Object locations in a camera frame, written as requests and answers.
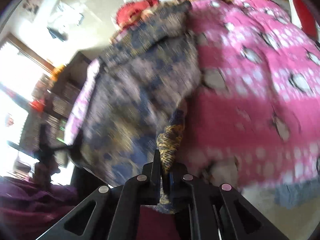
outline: pink blanket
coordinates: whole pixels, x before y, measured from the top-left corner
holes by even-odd
[[[188,104],[177,159],[198,174],[236,156],[239,186],[301,182],[317,175],[320,52],[275,3],[196,0],[204,83]]]

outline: red fabric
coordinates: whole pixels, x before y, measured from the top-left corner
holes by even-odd
[[[301,0],[293,0],[293,4],[296,8],[304,33],[317,38],[316,21],[306,5]]]
[[[143,0],[140,2],[131,2],[124,4],[116,14],[116,22],[119,26],[125,25],[125,28],[132,26],[135,22],[130,22],[131,18],[143,10],[155,6],[159,0]]]
[[[137,240],[180,240],[174,216],[141,206]]]

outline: white wall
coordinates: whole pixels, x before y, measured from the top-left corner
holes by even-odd
[[[47,29],[48,17],[58,0],[43,0],[33,23],[21,14],[22,3],[9,18],[0,40],[9,32],[44,59],[49,59],[55,66],[68,63],[76,52],[76,48],[66,42],[53,39]]]

